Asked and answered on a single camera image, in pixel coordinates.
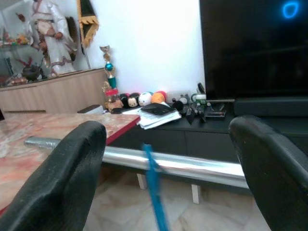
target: chrome pipe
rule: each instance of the chrome pipe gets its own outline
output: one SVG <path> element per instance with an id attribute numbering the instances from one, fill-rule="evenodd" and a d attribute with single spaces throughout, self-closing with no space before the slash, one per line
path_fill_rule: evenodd
<path id="1" fill-rule="evenodd" d="M 51 148 L 60 141 L 30 137 L 25 144 Z M 152 155 L 162 171 L 169 175 L 248 189 L 240 164 L 164 153 L 152 153 Z M 140 150 L 107 146 L 102 162 L 142 170 L 148 169 L 148 159 Z"/>

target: black tv screen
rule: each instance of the black tv screen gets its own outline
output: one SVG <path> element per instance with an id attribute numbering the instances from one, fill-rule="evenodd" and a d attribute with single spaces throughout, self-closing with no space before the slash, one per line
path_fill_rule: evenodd
<path id="1" fill-rule="evenodd" d="M 209 99 L 308 95 L 307 0 L 200 0 Z"/>

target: papers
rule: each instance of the papers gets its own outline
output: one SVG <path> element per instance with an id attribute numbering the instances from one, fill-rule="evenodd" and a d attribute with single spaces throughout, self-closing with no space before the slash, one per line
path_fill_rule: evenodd
<path id="1" fill-rule="evenodd" d="M 130 111 L 123 112 L 125 115 L 139 115 L 140 116 L 140 122 L 138 123 L 140 127 L 143 129 L 151 129 L 158 127 L 162 124 L 168 123 L 173 120 L 177 120 L 182 118 L 180 113 L 178 111 L 171 112 L 165 115 L 154 115 L 148 112 L 144 112 L 141 110 L 141 108 L 133 109 Z"/>

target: blue light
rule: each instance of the blue light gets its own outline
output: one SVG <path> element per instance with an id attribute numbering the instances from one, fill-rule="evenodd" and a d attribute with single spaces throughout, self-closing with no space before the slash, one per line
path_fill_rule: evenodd
<path id="1" fill-rule="evenodd" d="M 297 14 L 298 8 L 299 8 L 299 3 L 297 1 L 291 1 L 291 2 L 284 4 L 282 8 L 284 17 L 293 18 Z"/>

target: marble table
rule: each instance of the marble table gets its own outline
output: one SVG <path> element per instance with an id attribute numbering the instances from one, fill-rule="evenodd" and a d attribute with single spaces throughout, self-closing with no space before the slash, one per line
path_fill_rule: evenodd
<path id="1" fill-rule="evenodd" d="M 64 138 L 79 124 L 94 120 L 107 130 L 107 145 L 133 128 L 137 115 L 19 114 L 0 122 L 0 214 L 50 150 L 24 145 L 30 136 Z"/>

